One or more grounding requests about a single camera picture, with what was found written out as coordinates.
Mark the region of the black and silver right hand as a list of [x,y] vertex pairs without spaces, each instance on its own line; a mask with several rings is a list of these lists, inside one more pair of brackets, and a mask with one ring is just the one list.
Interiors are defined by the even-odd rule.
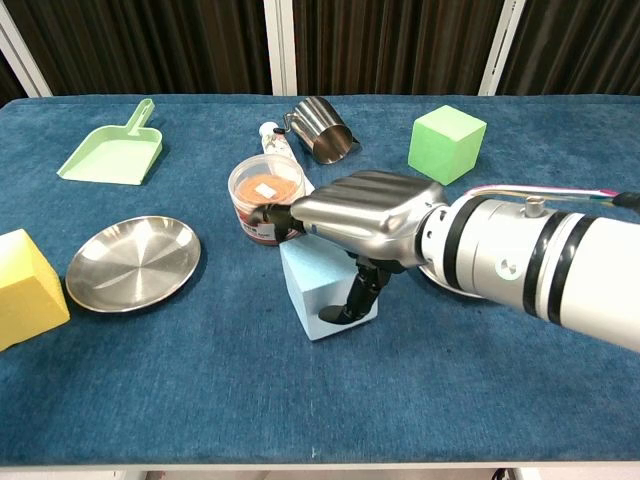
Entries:
[[273,224],[279,241],[291,230],[316,235],[356,260],[358,272],[346,303],[319,312],[325,322],[349,325],[369,313],[393,274],[427,263],[421,246],[425,224],[446,203],[444,187],[434,180],[364,170],[290,205],[260,205],[251,211],[248,223]]

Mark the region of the light blue cube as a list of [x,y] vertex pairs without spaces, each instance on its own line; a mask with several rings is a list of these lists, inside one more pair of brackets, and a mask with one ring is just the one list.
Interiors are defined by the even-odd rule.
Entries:
[[300,235],[279,246],[287,290],[311,341],[323,339],[377,317],[378,301],[361,320],[349,325],[322,321],[319,312],[346,303],[357,273],[355,260],[344,250],[313,235]]

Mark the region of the clear container with orange contents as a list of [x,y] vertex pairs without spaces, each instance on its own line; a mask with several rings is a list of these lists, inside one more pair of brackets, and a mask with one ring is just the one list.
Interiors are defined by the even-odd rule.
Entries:
[[278,154],[256,155],[239,163],[229,176],[228,190],[245,234],[263,245],[278,244],[275,227],[264,222],[251,225],[251,212],[263,204],[289,205],[306,194],[302,168]]

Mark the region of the stainless steel pitcher cup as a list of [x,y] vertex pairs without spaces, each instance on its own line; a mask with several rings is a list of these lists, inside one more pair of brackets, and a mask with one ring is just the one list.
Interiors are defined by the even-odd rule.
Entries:
[[328,100],[309,96],[283,116],[284,132],[293,131],[323,165],[334,164],[361,148],[351,129]]

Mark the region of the green foam cube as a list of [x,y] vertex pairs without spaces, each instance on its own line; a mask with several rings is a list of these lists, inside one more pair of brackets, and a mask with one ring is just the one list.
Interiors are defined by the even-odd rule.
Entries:
[[443,105],[414,121],[408,165],[449,185],[475,167],[486,128],[485,121]]

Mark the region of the round steel plate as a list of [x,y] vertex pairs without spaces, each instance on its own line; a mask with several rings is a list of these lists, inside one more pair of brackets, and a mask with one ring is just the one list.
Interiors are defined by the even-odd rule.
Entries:
[[452,286],[450,286],[448,283],[446,283],[444,280],[441,280],[435,272],[435,268],[433,267],[432,263],[427,263],[424,265],[420,265],[418,267],[418,269],[420,270],[420,272],[428,279],[430,280],[432,283],[434,283],[435,285],[449,291],[452,293],[455,293],[457,295],[460,296],[464,296],[467,298],[473,298],[473,299],[482,299],[482,296],[480,295],[476,295],[473,293],[469,293],[469,292],[465,292],[463,290],[454,288]]
[[195,272],[202,247],[184,222],[159,215],[120,221],[87,240],[65,275],[69,296],[99,313],[126,313],[163,301]]

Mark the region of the white printed tube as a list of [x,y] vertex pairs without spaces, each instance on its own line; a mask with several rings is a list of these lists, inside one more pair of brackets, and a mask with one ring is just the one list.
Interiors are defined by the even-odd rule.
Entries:
[[[302,166],[297,161],[286,136],[282,133],[275,132],[278,128],[278,125],[272,121],[265,122],[259,127],[259,135],[261,137],[264,154],[286,157],[302,170]],[[283,169],[281,165],[276,164],[271,164],[269,170],[272,174],[279,176],[284,176],[285,173],[288,173],[286,168]],[[304,181],[304,195],[308,195],[314,191],[315,187],[309,181],[304,171],[302,171],[302,179]]]

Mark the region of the blue table cloth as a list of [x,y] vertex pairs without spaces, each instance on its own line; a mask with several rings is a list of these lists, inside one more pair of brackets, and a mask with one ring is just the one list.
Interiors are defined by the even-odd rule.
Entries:
[[140,186],[57,172],[135,95],[0,107],[0,234],[59,274],[95,233],[165,215],[202,245],[192,278],[128,314],[77,304],[0,353],[0,467],[640,460],[640,354],[409,270],[371,322],[310,341],[279,251],[242,231],[228,176],[292,97],[157,95],[163,149]]

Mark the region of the light green plastic dustpan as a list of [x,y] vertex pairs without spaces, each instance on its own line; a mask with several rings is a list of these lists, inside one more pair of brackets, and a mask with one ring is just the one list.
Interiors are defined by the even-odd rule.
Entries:
[[141,185],[162,151],[162,133],[146,122],[155,104],[139,102],[124,126],[91,131],[57,171],[65,180]]

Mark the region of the black pleated curtain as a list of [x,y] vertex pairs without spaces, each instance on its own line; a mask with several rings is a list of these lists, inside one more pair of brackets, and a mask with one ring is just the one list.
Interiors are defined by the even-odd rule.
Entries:
[[[273,0],[4,0],[56,95],[272,92]],[[300,94],[478,92],[504,0],[293,0]],[[525,0],[501,95],[640,95],[640,0]]]

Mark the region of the yellow foam cube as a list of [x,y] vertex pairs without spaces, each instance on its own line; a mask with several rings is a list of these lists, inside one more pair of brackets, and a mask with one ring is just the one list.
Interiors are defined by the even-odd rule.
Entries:
[[28,233],[0,235],[0,352],[69,320],[59,276]]

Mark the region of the white frame post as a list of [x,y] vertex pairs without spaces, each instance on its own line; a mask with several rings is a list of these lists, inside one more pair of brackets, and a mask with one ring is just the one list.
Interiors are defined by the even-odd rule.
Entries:
[[478,96],[496,94],[526,2],[527,0],[504,0]]
[[293,0],[263,0],[272,94],[297,96]]
[[0,51],[29,98],[53,95],[4,0],[0,0]]

